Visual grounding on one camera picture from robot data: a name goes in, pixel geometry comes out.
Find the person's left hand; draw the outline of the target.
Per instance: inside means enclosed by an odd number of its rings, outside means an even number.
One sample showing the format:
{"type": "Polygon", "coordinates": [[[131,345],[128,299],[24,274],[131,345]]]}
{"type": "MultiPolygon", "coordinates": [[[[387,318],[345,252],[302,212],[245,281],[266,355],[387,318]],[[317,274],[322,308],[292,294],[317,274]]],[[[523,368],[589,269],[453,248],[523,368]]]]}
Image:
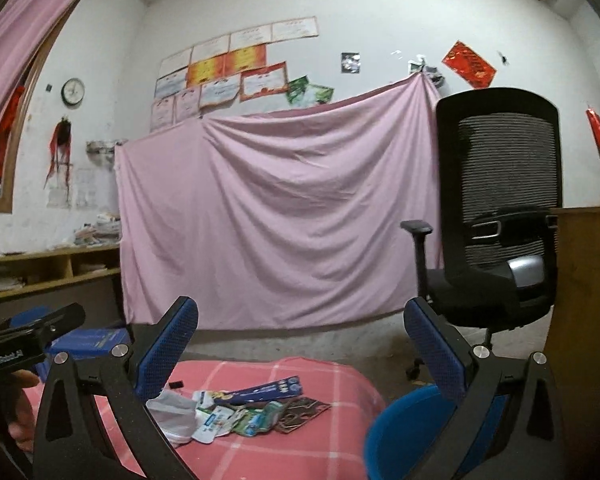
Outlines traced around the person's left hand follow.
{"type": "Polygon", "coordinates": [[[35,416],[24,390],[40,383],[30,370],[17,370],[9,377],[0,377],[0,412],[4,414],[8,433],[23,452],[32,452],[35,416]]]}

